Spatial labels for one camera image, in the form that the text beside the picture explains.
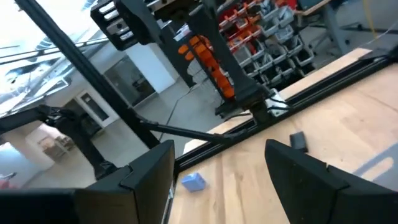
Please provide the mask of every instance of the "concrete floor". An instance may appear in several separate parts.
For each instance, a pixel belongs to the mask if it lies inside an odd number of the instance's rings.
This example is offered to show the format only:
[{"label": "concrete floor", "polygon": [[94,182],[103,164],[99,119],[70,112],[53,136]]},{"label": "concrete floor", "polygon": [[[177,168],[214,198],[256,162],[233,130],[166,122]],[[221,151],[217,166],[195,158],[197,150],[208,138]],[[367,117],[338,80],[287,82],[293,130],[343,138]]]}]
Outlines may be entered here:
[{"label": "concrete floor", "polygon": [[[398,20],[398,15],[396,14],[398,1],[370,1],[369,5],[372,10],[375,27],[387,29]],[[338,11],[337,18],[341,25],[359,21],[364,27],[368,27],[362,1],[354,1],[343,6]],[[304,41],[308,43],[309,40],[322,32],[324,32],[323,29],[309,27],[303,30],[301,34]],[[343,33],[351,41],[349,46],[351,49],[373,39],[371,33],[351,31],[344,31]],[[387,34],[363,47],[370,49],[391,47],[397,43],[397,40],[397,35]],[[321,45],[315,59],[317,67],[330,63],[335,59],[325,53],[331,47],[332,43],[330,41],[325,41]],[[203,79],[200,75],[197,76],[199,80]],[[208,131],[223,122],[221,118],[214,115],[214,109],[220,105],[221,100],[209,83],[204,83],[187,94],[189,91],[189,88],[179,80],[163,93],[155,95],[140,104],[136,111],[147,119],[167,124],[175,102],[181,98],[168,122],[169,125],[197,131]],[[177,157],[182,154],[185,143],[189,141],[188,138],[169,134],[162,136],[162,141],[166,139],[174,139]],[[103,134],[94,139],[93,142],[105,158],[119,167],[147,151],[145,145],[121,120],[115,121],[106,127]],[[32,179],[26,187],[86,187],[93,182],[92,168],[80,152],[75,150],[53,168]]]}]

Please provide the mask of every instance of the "blue block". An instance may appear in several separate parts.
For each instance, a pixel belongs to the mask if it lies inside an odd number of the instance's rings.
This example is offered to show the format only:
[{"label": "blue block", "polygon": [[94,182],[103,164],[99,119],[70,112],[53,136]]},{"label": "blue block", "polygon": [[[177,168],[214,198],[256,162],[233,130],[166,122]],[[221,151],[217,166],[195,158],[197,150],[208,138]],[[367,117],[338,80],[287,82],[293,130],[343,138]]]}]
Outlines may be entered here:
[{"label": "blue block", "polygon": [[197,191],[197,190],[203,190],[206,187],[206,181],[197,172],[194,172],[192,174],[186,175],[182,179],[181,183],[190,192],[194,192],[194,191]]}]

